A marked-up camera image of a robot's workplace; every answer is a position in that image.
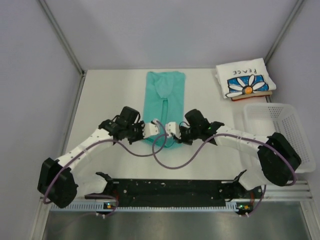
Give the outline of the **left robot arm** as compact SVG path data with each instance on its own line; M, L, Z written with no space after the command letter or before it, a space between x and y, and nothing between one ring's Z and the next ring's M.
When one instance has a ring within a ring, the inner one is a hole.
M137 110L125 106L114 118L102 121L72 150L56 159L47 158L42 163L37 185L43 195L42 202L65 208L82 196L98 194L109 198L114 191L113 185L108 183L105 173L91 170L90 165L100 152L122 140L128 140L130 144L143 140L148 127Z

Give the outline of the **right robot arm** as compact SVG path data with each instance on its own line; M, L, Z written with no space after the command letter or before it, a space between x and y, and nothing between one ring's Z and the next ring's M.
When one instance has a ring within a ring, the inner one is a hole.
M177 143L191 145L202 140L251 156L242 161L244 169L235 178L233 192L237 197L245 198L259 186L289 187L297 182L296 171L302 160L281 133L264 136L236 130L219 121L209 122L197 109L187 112L185 118L186 126L174 122L166 126Z

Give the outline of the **teal t shirt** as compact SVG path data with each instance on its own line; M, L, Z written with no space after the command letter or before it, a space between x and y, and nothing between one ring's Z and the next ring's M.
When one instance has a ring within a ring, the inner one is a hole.
M164 126L184 120L186 75L179 71L153 72L146 75L142 119L158 119Z

